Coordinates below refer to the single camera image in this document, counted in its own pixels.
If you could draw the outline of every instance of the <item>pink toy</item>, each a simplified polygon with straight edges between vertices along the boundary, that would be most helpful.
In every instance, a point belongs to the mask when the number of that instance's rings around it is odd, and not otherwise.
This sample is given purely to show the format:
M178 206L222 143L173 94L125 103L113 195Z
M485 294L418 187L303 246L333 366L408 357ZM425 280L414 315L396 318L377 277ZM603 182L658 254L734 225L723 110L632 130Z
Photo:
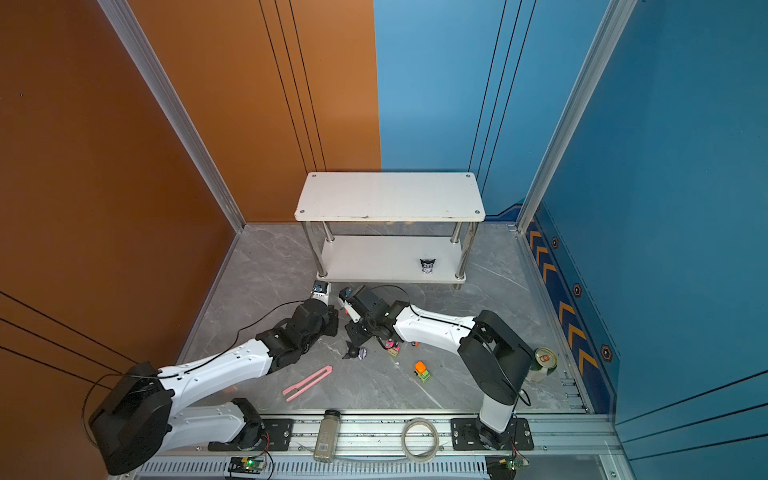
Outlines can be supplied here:
M298 392L288 397L286 399L286 402L290 402L291 400L295 399L297 396L301 395L302 393L306 392L307 390L315 386L315 384L318 383L320 380L330 375L332 371L333 371L332 366L330 365L324 366L322 369L314 372L312 375L306 377L304 380L302 380L301 382L298 382L296 385L291 385L287 389L283 390L283 395L286 395L291 390L300 389Z

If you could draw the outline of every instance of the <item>orange wall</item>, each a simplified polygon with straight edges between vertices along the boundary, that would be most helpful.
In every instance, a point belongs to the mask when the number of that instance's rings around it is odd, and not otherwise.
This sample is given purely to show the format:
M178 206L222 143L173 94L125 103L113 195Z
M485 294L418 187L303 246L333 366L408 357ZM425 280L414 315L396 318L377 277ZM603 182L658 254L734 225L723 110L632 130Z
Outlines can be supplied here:
M0 65L0 290L132 359L174 362L229 223L97 2L5 2ZM0 318L131 366L3 296ZM7 323L0 346L108 372ZM90 384L7 350L0 362L0 476L104 478L80 424Z
M306 174L378 170L372 0L130 0L246 220Z

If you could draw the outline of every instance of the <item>blue wall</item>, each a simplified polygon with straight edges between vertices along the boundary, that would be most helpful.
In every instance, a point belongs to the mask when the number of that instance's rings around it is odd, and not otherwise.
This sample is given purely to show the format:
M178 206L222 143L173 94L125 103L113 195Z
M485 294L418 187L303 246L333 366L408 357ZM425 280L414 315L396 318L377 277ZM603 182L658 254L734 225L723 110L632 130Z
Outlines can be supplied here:
M607 4L376 0L382 169L473 171L489 215L519 202Z
M766 55L768 3L639 1L545 195L621 358L639 479L725 451L768 475L764 440L698 448L768 432L768 375L686 400L768 369Z

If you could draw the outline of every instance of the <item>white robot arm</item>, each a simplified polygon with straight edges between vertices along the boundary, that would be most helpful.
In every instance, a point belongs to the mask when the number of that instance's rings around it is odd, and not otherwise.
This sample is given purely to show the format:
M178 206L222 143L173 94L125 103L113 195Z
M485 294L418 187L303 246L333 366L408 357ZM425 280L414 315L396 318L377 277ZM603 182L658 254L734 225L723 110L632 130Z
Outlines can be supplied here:
M226 352L161 369L148 362L131 368L89 419L109 473L121 475L158 452L195 443L215 442L222 450L259 445L264 424L246 399L190 405L291 365L322 335L335 336L339 313L329 306L329 289L316 282L291 318ZM487 310L448 316L406 302L390 306L366 286L344 289L339 298L353 320L345 328L355 347L375 336L380 343L421 342L459 354L485 394L480 439L490 449L509 441L505 431L533 352L498 316Z

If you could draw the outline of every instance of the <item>shelf top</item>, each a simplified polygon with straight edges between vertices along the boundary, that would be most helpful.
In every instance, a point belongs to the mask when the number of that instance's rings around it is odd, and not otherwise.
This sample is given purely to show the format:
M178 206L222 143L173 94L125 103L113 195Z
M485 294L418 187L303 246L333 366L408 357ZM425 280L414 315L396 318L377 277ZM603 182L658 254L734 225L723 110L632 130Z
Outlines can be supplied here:
M474 174L312 172L298 221L482 222L485 209Z

